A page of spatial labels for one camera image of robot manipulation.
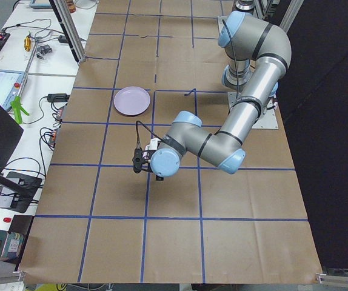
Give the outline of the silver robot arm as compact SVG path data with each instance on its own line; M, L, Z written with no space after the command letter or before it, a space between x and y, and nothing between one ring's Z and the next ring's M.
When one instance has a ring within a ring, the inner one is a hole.
M199 117L179 112L157 149L136 146L132 159L135 173L147 165L146 172L170 177L179 170L187 152L229 174L239 169L246 156L243 142L267 110L278 80L286 74L292 49L283 29L240 11L232 11L223 22L218 45L230 59L222 82L238 92L224 124L211 134L202 128Z

